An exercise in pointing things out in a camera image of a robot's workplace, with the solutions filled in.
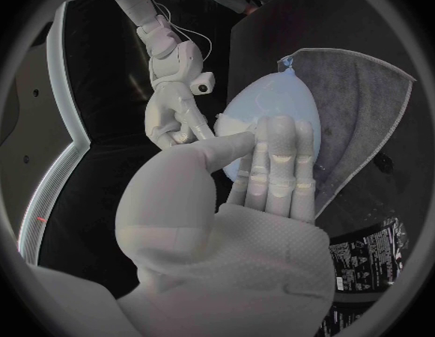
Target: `robotic arm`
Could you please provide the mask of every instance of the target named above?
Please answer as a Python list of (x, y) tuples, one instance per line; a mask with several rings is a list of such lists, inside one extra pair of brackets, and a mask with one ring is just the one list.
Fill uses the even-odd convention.
[(145, 133), (162, 150), (214, 137), (194, 95), (212, 92), (213, 73), (202, 73), (203, 57), (190, 40), (182, 42), (150, 0), (115, 0), (137, 26), (150, 56), (154, 94), (145, 111)]

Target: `black table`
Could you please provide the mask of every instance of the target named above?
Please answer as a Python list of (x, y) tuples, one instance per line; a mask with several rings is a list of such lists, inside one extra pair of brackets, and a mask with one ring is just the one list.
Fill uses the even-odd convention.
[(228, 101), (256, 79), (277, 72), (280, 58), (305, 47), (361, 52), (417, 79), (403, 119), (380, 155), (317, 220), (334, 237), (396, 216), (408, 232), (411, 250), (424, 223), (433, 181), (429, 109), (401, 42), (365, 0), (275, 0), (243, 19), (232, 31)]

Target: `gray towel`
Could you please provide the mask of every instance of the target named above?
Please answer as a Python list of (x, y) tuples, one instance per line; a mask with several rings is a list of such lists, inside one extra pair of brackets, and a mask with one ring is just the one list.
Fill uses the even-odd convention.
[(296, 75), (314, 95), (322, 142), (314, 179), (319, 216), (380, 151), (399, 124), (415, 79), (391, 64), (342, 49), (300, 49)]

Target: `robotic hand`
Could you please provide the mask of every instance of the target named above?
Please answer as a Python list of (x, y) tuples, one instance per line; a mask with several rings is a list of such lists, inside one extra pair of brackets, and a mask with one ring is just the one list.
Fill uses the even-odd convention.
[[(173, 146), (139, 169), (116, 216), (141, 282), (119, 300), (135, 327), (163, 337), (315, 335), (335, 277), (329, 238), (314, 226), (312, 139), (308, 123), (262, 118), (256, 135)], [(215, 213), (210, 174), (241, 157)]]
[(212, 73), (202, 73), (203, 57), (190, 40), (181, 39), (157, 15), (150, 0), (115, 0), (134, 22), (150, 56), (154, 94), (145, 111), (145, 132), (159, 148), (214, 137), (194, 95), (212, 92)]

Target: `cable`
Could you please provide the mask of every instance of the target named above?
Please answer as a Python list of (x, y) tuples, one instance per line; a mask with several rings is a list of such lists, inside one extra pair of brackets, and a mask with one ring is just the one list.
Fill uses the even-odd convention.
[[(161, 12), (161, 14), (167, 19), (169, 24), (172, 25), (174, 27), (174, 29), (177, 30), (180, 34), (185, 36), (186, 39), (188, 39), (188, 40), (193, 42), (193, 40), (187, 34), (185, 34), (183, 31), (192, 32), (193, 34), (197, 34), (198, 36), (201, 36), (201, 37), (205, 38), (208, 41), (208, 43), (210, 43), (210, 50), (207, 53), (206, 57), (203, 59), (203, 62), (205, 62), (210, 57), (211, 52), (213, 51), (213, 42), (211, 41), (211, 39), (208, 38), (207, 36), (203, 35), (203, 34), (200, 34), (199, 32), (196, 32), (196, 31), (193, 31), (193, 30), (188, 30), (187, 28), (181, 28), (180, 26), (175, 25), (171, 21), (171, 12), (170, 12), (170, 10), (165, 5), (159, 4), (155, 0), (151, 0), (151, 1), (158, 8), (158, 10)], [(163, 7), (167, 11), (168, 16), (165, 14), (165, 12), (162, 10), (161, 7)]]

